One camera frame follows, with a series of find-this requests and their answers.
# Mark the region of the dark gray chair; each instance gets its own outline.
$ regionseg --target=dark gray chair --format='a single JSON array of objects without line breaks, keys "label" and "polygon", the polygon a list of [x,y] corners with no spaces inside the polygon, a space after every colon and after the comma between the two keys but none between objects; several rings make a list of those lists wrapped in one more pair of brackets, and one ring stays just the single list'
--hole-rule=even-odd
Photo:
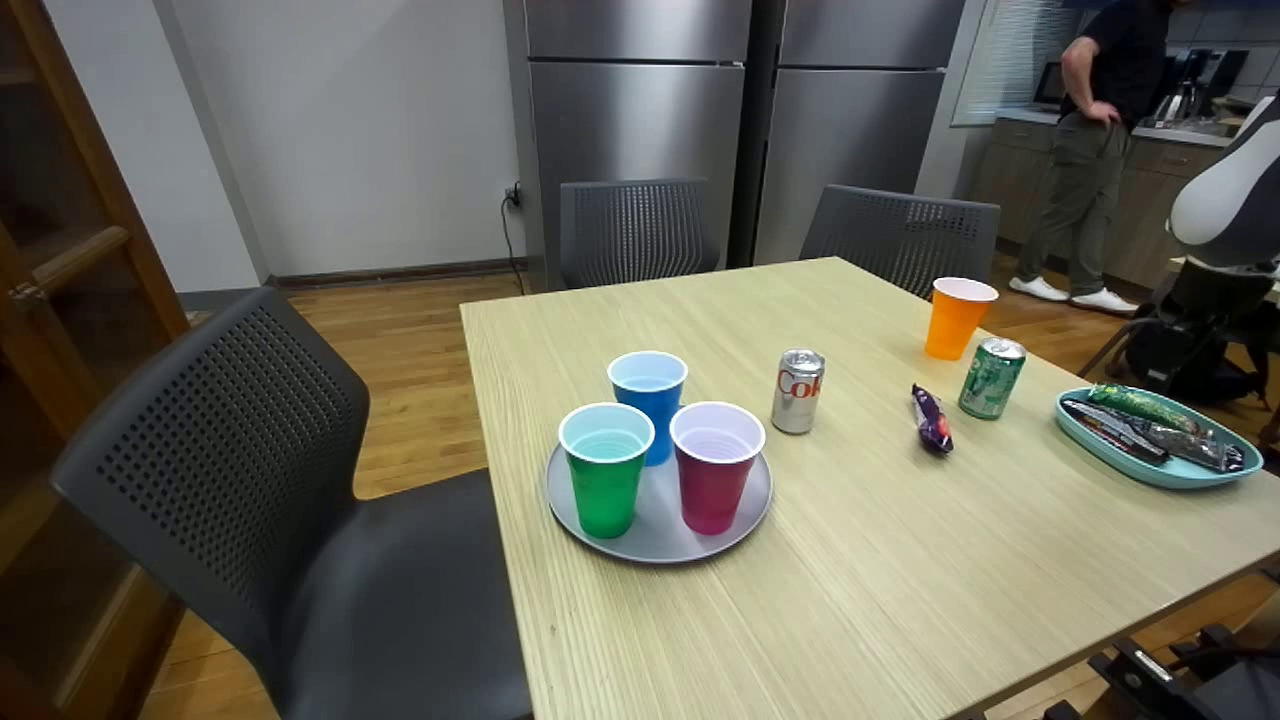
[{"label": "dark gray chair", "polygon": [[710,233],[696,181],[575,181],[561,183],[563,288],[713,273],[722,249]]},{"label": "dark gray chair", "polygon": [[844,256],[934,297],[935,274],[993,281],[1000,204],[828,183],[801,256]]},{"label": "dark gray chair", "polygon": [[356,500],[363,421],[363,378],[252,292],[137,371],[52,482],[286,715],[530,715],[489,476]]}]

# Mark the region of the wooden cabinet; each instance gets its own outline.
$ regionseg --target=wooden cabinet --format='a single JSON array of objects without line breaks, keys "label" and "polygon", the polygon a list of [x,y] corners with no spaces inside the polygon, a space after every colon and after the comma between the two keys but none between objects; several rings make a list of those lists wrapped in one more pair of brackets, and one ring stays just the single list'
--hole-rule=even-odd
[{"label": "wooden cabinet", "polygon": [[0,715],[127,715],[177,604],[50,489],[184,310],[39,0],[0,0]]},{"label": "wooden cabinet", "polygon": [[[1052,122],[1000,120],[982,151],[973,196],[1000,204],[1000,237],[1024,244],[1052,190]],[[1222,147],[1133,137],[1125,147],[1125,181],[1118,237],[1109,244],[1109,274],[1156,288],[1168,274],[1177,241],[1164,233],[1177,190],[1204,170]]]}]

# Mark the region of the green can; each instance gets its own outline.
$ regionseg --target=green can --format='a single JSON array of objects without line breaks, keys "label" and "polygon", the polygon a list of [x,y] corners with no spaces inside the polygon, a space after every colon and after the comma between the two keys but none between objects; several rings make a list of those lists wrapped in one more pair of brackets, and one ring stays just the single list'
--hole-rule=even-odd
[{"label": "green can", "polygon": [[1030,353],[1015,339],[993,335],[973,353],[961,409],[982,421],[997,421],[1013,397],[1015,371],[1024,371]]}]

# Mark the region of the wooden floor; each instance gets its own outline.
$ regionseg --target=wooden floor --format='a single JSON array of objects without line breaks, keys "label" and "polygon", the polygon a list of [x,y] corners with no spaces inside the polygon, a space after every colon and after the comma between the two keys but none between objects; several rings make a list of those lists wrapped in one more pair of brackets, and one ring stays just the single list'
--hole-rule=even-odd
[{"label": "wooden floor", "polygon": [[[474,401],[462,305],[521,292],[509,268],[432,273],[395,281],[334,281],[290,288],[291,305],[344,353],[374,387],[374,421],[356,467],[356,495],[385,495],[414,482],[485,467],[481,417]],[[1000,297],[987,325],[1024,339],[1036,357],[1082,367],[1118,329],[1118,315],[1066,305]],[[1241,401],[1223,417],[1258,436],[1269,421],[1261,401]],[[1204,618],[1241,625],[1272,579],[1241,575],[1183,612],[1168,612],[1142,637],[1189,637]],[[1045,702],[1071,695],[1090,702],[1099,682],[1078,662],[1005,699],[987,715],[1042,715]],[[143,720],[255,720],[276,715],[252,668],[197,614],[184,614],[171,652],[154,682]]]}]

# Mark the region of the refrigerator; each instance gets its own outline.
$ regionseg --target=refrigerator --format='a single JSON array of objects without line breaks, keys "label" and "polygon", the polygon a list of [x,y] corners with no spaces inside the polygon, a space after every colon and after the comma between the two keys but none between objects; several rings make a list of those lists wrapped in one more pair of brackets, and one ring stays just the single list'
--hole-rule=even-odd
[{"label": "refrigerator", "polygon": [[785,0],[751,260],[792,260],[828,183],[912,190],[961,0]]},{"label": "refrigerator", "polygon": [[691,181],[729,249],[751,0],[509,0],[526,244],[561,285],[561,190]]},{"label": "refrigerator", "polygon": [[826,183],[915,183],[961,0],[509,0],[526,249],[561,187],[696,181],[729,265],[801,256]]}]

